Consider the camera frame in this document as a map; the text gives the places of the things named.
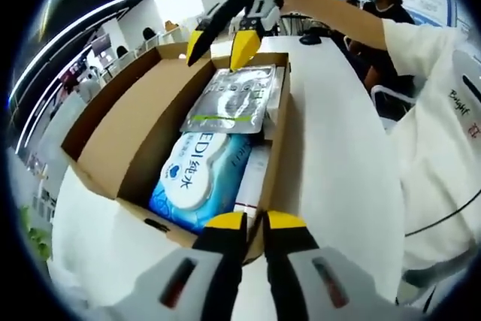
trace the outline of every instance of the blue wipes package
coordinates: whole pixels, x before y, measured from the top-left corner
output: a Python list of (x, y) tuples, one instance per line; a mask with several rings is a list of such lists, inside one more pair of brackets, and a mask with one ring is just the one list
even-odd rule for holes
[(198, 234), (234, 209), (250, 151), (246, 135), (183, 133), (162, 167), (150, 209)]

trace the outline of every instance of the computer mouse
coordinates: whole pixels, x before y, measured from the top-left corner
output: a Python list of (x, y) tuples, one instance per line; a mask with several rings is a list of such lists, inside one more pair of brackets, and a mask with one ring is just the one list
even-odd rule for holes
[(303, 45), (316, 45), (316, 44), (321, 44), (322, 40), (318, 35), (315, 34), (307, 34), (301, 37), (299, 39), (301, 44)]

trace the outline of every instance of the white desk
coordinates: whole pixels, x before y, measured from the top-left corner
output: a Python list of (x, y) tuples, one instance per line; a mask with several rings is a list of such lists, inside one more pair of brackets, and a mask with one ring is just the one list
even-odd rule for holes
[[(212, 52), (230, 49), (226, 42)], [(292, 63), (294, 104), (273, 207), (300, 214), (320, 246), (339, 249), (393, 300), (404, 208), (395, 156), (368, 94), (328, 39), (308, 47), (293, 37), (266, 38), (261, 51), (289, 52)], [(53, 257), (77, 273), (94, 304), (119, 301), (175, 247), (67, 171), (53, 221)], [(265, 270), (264, 257), (244, 268), (233, 319), (277, 319)]]

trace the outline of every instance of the cardboard box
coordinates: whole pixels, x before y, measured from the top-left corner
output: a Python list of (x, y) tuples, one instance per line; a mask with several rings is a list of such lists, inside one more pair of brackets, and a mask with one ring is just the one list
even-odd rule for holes
[[(168, 238), (191, 247), (196, 235), (147, 209), (164, 162), (190, 108), (228, 57), (207, 54), (192, 67), (180, 56), (186, 44), (168, 44), (145, 53), (123, 69), (87, 105), (62, 144), (71, 167), (93, 192), (118, 201), (125, 209)], [(249, 65), (276, 64), (289, 70), (285, 53), (260, 53)], [(285, 72), (277, 127), (272, 141), (258, 215), (271, 203), (289, 102)], [(249, 235), (247, 260), (262, 254), (262, 227), (255, 222)]]

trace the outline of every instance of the green plant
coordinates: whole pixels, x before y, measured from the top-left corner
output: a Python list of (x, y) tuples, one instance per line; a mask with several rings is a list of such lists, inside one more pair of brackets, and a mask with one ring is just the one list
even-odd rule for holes
[(43, 229), (36, 229), (30, 226), (28, 206), (20, 208), (20, 222), (22, 223), (22, 228), (24, 229), (32, 248), (37, 251), (37, 254), (41, 259), (47, 261), (50, 257), (50, 248), (45, 243), (45, 240), (49, 237), (49, 233)]

